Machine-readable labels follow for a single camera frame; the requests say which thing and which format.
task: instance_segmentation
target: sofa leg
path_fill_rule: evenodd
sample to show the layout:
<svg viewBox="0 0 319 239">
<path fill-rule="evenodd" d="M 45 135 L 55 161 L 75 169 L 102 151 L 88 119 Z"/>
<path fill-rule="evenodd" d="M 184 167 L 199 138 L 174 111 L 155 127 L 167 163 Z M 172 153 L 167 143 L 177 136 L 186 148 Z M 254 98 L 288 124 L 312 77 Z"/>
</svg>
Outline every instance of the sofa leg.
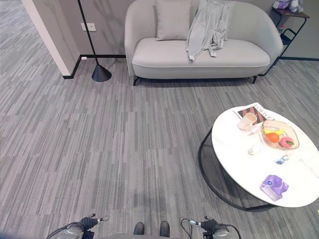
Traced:
<svg viewBox="0 0 319 239">
<path fill-rule="evenodd" d="M 254 76 L 253 84 L 256 82 L 257 76 Z"/>
<path fill-rule="evenodd" d="M 138 79 L 139 79 L 139 78 L 140 78 L 139 76 L 135 76 L 133 86 L 135 86 L 135 85 L 136 85 L 136 82 L 138 81 Z"/>
</svg>

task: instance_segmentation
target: wall outlet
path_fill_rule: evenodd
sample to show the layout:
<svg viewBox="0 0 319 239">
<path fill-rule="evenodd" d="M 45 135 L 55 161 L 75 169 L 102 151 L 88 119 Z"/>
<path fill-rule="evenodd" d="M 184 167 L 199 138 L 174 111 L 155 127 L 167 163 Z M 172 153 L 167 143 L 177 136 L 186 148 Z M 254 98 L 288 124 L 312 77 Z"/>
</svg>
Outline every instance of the wall outlet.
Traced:
<svg viewBox="0 0 319 239">
<path fill-rule="evenodd" d="M 96 31 L 94 23 L 86 23 L 86 25 L 88 26 L 89 31 Z M 84 23 L 81 23 L 81 26 L 82 26 L 82 30 L 86 31 Z"/>
</svg>

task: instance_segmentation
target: orange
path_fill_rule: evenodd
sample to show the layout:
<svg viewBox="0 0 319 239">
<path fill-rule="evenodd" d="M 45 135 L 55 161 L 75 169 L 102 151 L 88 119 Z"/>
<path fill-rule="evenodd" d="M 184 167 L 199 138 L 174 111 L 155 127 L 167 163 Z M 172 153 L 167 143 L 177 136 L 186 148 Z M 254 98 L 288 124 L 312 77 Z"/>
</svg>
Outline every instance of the orange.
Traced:
<svg viewBox="0 0 319 239">
<path fill-rule="evenodd" d="M 280 139 L 279 135 L 274 132 L 266 134 L 266 137 L 271 143 L 277 143 Z"/>
</svg>

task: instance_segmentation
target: sofa cushion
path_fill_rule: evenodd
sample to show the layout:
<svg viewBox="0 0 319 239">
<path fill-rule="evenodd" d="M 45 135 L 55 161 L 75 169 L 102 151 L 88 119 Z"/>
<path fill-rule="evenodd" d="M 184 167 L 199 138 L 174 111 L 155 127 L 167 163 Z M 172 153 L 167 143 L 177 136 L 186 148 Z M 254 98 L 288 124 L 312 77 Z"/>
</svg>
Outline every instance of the sofa cushion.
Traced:
<svg viewBox="0 0 319 239">
<path fill-rule="evenodd" d="M 186 40 L 190 7 L 190 0 L 156 0 L 157 40 Z"/>
<path fill-rule="evenodd" d="M 135 74 L 144 78 L 238 78 L 254 76 L 270 64 L 269 55 L 253 43 L 229 39 L 224 48 L 211 57 L 207 50 L 189 61 L 186 41 L 142 39 L 134 52 Z"/>
</svg>

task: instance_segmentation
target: white sofa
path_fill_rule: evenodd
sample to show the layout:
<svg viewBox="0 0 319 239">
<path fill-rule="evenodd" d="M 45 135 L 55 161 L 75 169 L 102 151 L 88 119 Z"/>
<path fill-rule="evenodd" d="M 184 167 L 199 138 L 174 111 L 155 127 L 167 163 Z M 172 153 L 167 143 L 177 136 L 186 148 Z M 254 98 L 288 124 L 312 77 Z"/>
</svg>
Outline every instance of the white sofa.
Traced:
<svg viewBox="0 0 319 239">
<path fill-rule="evenodd" d="M 192 0 L 191 21 L 199 0 Z M 185 41 L 157 41 L 155 0 L 136 0 L 125 19 L 125 52 L 129 75 L 136 80 L 246 78 L 265 73 L 280 55 L 283 44 L 269 16 L 245 2 L 234 4 L 228 39 L 217 57 L 202 51 L 189 61 Z"/>
</svg>

